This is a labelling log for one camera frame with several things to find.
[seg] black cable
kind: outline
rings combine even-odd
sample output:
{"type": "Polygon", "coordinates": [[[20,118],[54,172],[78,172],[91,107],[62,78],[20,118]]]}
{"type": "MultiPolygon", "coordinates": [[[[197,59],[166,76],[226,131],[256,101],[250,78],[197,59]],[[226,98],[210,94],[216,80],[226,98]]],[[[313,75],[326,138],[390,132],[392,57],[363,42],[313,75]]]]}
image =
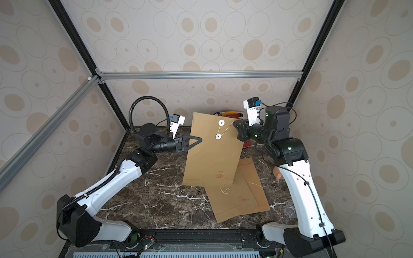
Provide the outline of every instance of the black cable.
{"type": "Polygon", "coordinates": [[[160,121],[159,123],[156,124],[156,126],[158,126],[158,124],[162,123],[163,121],[166,121],[166,119],[160,121]]]}
{"type": "Polygon", "coordinates": [[[264,102],[261,102],[265,107],[263,107],[263,108],[260,108],[260,110],[258,110],[258,117],[259,117],[259,115],[260,115],[260,113],[261,113],[261,110],[262,109],[266,109],[267,107],[273,107],[273,106],[277,106],[277,105],[279,105],[279,104],[291,104],[292,106],[294,106],[294,104],[292,104],[291,102],[280,102],[280,103],[277,103],[277,104],[274,104],[274,105],[271,105],[271,106],[267,106],[267,105],[265,105],[265,103],[264,102]]]}
{"type": "Polygon", "coordinates": [[[265,105],[264,102],[261,102],[261,104],[263,104],[263,105],[266,106],[266,107],[273,107],[273,106],[277,106],[277,105],[279,105],[279,104],[291,104],[292,106],[294,106],[294,104],[292,104],[291,102],[280,102],[280,103],[277,103],[277,104],[271,105],[271,106],[265,105]]]}
{"type": "Polygon", "coordinates": [[[328,243],[330,244],[331,255],[329,254],[329,256],[332,257],[332,255],[333,255],[333,245],[331,244],[330,237],[328,236],[327,231],[325,230],[323,218],[321,217],[320,208],[318,207],[318,203],[317,203],[317,200],[316,200],[316,196],[314,195],[314,192],[313,192],[312,188],[310,187],[310,183],[309,183],[307,180],[305,180],[302,176],[300,176],[299,174],[295,173],[294,171],[292,171],[292,170],[290,170],[290,169],[288,169],[288,168],[284,168],[284,167],[281,167],[281,166],[278,166],[278,165],[272,164],[271,162],[266,161],[266,160],[264,159],[264,147],[262,148],[262,159],[264,160],[264,162],[267,162],[267,163],[269,163],[269,164],[271,164],[271,165],[273,165],[273,166],[276,166],[276,167],[278,167],[278,168],[282,168],[282,169],[287,170],[287,171],[289,171],[289,172],[291,172],[291,173],[293,173],[293,174],[296,174],[297,176],[299,176],[299,177],[304,181],[304,184],[309,187],[310,192],[311,192],[311,195],[313,196],[314,202],[316,203],[318,215],[320,216],[320,223],[321,223],[321,225],[322,225],[322,227],[323,227],[325,236],[326,236],[327,239],[328,239],[328,243]]]}
{"type": "MultiPolygon", "coordinates": [[[[64,209],[62,209],[62,211],[59,213],[59,216],[57,218],[60,218],[60,216],[62,215],[64,209]]],[[[59,233],[59,219],[57,219],[56,221],[56,232],[57,232],[57,236],[64,241],[68,241],[69,239],[63,238],[60,233],[59,233]]]]}
{"type": "Polygon", "coordinates": [[[133,132],[134,134],[136,134],[136,129],[135,129],[135,127],[133,126],[133,120],[132,120],[133,110],[135,109],[135,106],[136,106],[139,102],[141,102],[142,100],[145,100],[145,99],[154,100],[154,101],[158,102],[158,103],[162,106],[162,108],[163,108],[164,111],[165,111],[165,115],[166,115],[166,122],[167,122],[167,124],[168,124],[168,125],[167,125],[167,129],[168,129],[168,135],[169,135],[170,121],[169,121],[169,113],[168,113],[168,110],[166,109],[165,104],[164,104],[161,100],[159,100],[158,98],[152,97],[152,96],[142,96],[142,97],[139,97],[139,98],[137,98],[137,99],[132,103],[131,108],[129,109],[129,125],[131,126],[132,132],[133,132]]]}
{"type": "Polygon", "coordinates": [[[62,215],[62,213],[63,213],[69,206],[71,206],[72,204],[74,204],[74,203],[76,203],[76,202],[78,202],[78,201],[80,201],[80,200],[88,197],[88,196],[91,195],[92,193],[94,193],[94,192],[96,192],[97,190],[99,190],[100,188],[104,187],[107,183],[109,183],[109,182],[110,182],[115,176],[117,176],[119,173],[120,173],[120,172],[119,172],[119,168],[116,168],[116,169],[113,171],[112,175],[110,175],[110,177],[108,177],[105,181],[103,181],[102,183],[100,183],[98,186],[94,187],[94,188],[91,189],[90,191],[87,191],[87,192],[84,193],[83,195],[80,195],[80,196],[72,199],[71,201],[69,201],[67,204],[65,204],[65,205],[62,207],[62,210],[60,211],[59,216],[58,216],[57,219],[56,219],[56,232],[57,232],[58,237],[60,237],[60,239],[65,240],[65,241],[68,241],[68,239],[65,239],[65,238],[61,237],[60,234],[59,234],[59,218],[60,218],[60,216],[62,215]]]}
{"type": "Polygon", "coordinates": [[[115,241],[112,241],[112,243],[113,243],[113,247],[115,248],[116,253],[118,254],[119,258],[122,258],[121,255],[118,252],[118,249],[116,248],[115,241]]]}
{"type": "Polygon", "coordinates": [[[297,112],[294,110],[294,108],[291,108],[291,109],[294,111],[295,117],[294,117],[294,120],[291,123],[289,123],[289,125],[291,125],[297,119],[297,112]]]}

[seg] aluminum frame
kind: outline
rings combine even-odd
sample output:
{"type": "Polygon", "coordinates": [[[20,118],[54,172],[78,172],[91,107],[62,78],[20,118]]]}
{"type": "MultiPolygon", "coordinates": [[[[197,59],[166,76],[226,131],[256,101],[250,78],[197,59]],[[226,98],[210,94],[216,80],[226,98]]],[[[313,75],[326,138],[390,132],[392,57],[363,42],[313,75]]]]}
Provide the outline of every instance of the aluminum frame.
{"type": "Polygon", "coordinates": [[[67,116],[77,107],[84,96],[97,85],[99,77],[94,75],[57,110],[22,148],[5,164],[0,171],[0,192],[9,184],[20,169],[32,158],[67,116]]]}
{"type": "Polygon", "coordinates": [[[301,70],[274,71],[196,71],[196,72],[102,72],[97,71],[103,80],[128,79],[206,79],[206,78],[301,78],[301,70]]]}

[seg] black frame bar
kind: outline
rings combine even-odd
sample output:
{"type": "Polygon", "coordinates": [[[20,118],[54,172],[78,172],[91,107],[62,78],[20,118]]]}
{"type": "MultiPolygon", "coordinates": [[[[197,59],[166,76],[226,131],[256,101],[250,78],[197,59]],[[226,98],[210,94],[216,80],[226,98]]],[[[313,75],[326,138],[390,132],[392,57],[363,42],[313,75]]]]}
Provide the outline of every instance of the black frame bar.
{"type": "Polygon", "coordinates": [[[128,139],[130,130],[126,130],[125,134],[123,135],[121,144],[119,145],[118,149],[116,150],[116,154],[115,157],[113,157],[112,163],[110,164],[109,170],[107,171],[107,174],[109,174],[110,172],[112,172],[115,167],[116,167],[116,163],[118,162],[119,156],[122,153],[123,147],[125,146],[125,143],[128,139]]]}
{"type": "Polygon", "coordinates": [[[310,55],[307,58],[306,63],[303,67],[303,74],[301,79],[297,81],[294,86],[293,91],[291,92],[290,98],[288,99],[289,103],[293,103],[297,100],[298,95],[300,94],[301,88],[303,88],[304,82],[310,74],[311,68],[313,68],[314,62],[317,59],[318,54],[321,51],[321,48],[324,45],[325,40],[338,16],[340,13],[341,7],[343,6],[345,0],[334,0],[331,8],[325,18],[323,26],[321,27],[320,33],[317,36],[316,41],[314,42],[313,48],[311,49],[310,55]]]}
{"type": "MultiPolygon", "coordinates": [[[[98,75],[96,72],[96,64],[93,61],[90,53],[88,52],[86,46],[84,45],[79,33],[77,32],[75,26],[73,25],[70,17],[68,16],[64,6],[60,2],[60,0],[48,0],[52,8],[54,9],[57,17],[61,21],[63,27],[66,29],[69,37],[72,39],[73,44],[79,51],[81,57],[83,58],[84,62],[88,66],[91,74],[98,75]]],[[[317,36],[317,39],[311,49],[310,55],[303,67],[303,74],[301,79],[296,83],[288,102],[294,103],[300,93],[300,90],[308,77],[310,70],[317,59],[318,54],[338,16],[341,7],[345,0],[334,0],[327,17],[321,27],[320,33],[317,36]]],[[[126,139],[129,135],[129,124],[126,118],[123,116],[118,104],[116,103],[113,95],[111,94],[110,90],[108,89],[105,83],[100,84],[100,88],[107,98],[108,102],[110,103],[112,109],[114,110],[115,114],[118,116],[120,122],[126,129],[126,133],[123,136],[122,142],[115,154],[115,158],[113,159],[110,171],[113,170],[114,166],[116,165],[117,159],[122,151],[123,145],[126,142],[126,139]]],[[[254,242],[256,242],[258,237],[258,230],[245,230],[245,229],[237,229],[237,230],[140,230],[140,232],[151,235],[154,234],[157,236],[158,240],[163,243],[241,243],[243,247],[248,244],[250,245],[249,248],[253,248],[254,250],[264,251],[259,246],[256,246],[254,242]]],[[[60,253],[59,257],[64,257],[64,254],[67,252],[67,248],[70,246],[70,242],[66,242],[62,252],[60,253]]]]}
{"type": "MultiPolygon", "coordinates": [[[[60,22],[62,23],[63,27],[65,28],[73,44],[75,45],[76,49],[78,50],[80,56],[83,58],[84,62],[86,63],[86,66],[89,68],[90,73],[92,75],[97,75],[100,79],[99,74],[97,74],[96,72],[96,68],[97,68],[96,64],[93,61],[93,58],[90,55],[85,44],[83,43],[75,26],[73,25],[73,22],[70,19],[69,15],[67,14],[62,2],[60,2],[60,0],[49,0],[49,3],[52,6],[53,10],[55,11],[60,22]]],[[[128,131],[129,124],[126,118],[123,116],[121,109],[116,103],[115,98],[113,98],[113,95],[110,92],[109,88],[107,87],[106,83],[99,83],[99,86],[103,94],[105,95],[107,101],[109,102],[110,106],[112,107],[113,111],[115,112],[116,116],[118,117],[119,121],[121,122],[122,126],[125,128],[125,130],[128,131]]]]}

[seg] plastic bottle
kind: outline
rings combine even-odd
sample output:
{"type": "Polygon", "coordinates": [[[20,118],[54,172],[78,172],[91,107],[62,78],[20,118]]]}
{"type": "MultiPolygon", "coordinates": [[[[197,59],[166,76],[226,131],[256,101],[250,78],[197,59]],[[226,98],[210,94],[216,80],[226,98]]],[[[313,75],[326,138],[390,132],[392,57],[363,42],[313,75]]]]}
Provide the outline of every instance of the plastic bottle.
{"type": "Polygon", "coordinates": [[[287,205],[284,207],[284,214],[290,219],[297,218],[294,202],[292,199],[288,200],[287,205]]]}

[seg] beige object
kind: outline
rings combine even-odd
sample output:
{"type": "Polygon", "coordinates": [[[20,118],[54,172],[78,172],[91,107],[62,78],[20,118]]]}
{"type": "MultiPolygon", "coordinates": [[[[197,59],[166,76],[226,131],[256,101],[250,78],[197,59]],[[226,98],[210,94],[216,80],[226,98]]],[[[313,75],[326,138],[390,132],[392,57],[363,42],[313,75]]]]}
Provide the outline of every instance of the beige object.
{"type": "Polygon", "coordinates": [[[221,223],[230,218],[251,213],[258,203],[240,172],[235,174],[229,187],[205,187],[216,221],[221,223]]]}
{"type": "Polygon", "coordinates": [[[202,142],[188,152],[183,185],[224,187],[233,183],[243,146],[232,126],[235,120],[194,113],[191,135],[201,137],[202,142]],[[221,127],[220,120],[225,121],[221,127]]]}
{"type": "Polygon", "coordinates": [[[258,207],[248,211],[247,213],[241,214],[251,214],[263,211],[269,211],[270,206],[268,204],[267,197],[265,196],[264,189],[262,188],[261,181],[258,177],[257,170],[251,158],[240,159],[238,162],[237,172],[241,173],[245,182],[252,194],[254,195],[255,200],[258,203],[258,207]]]}

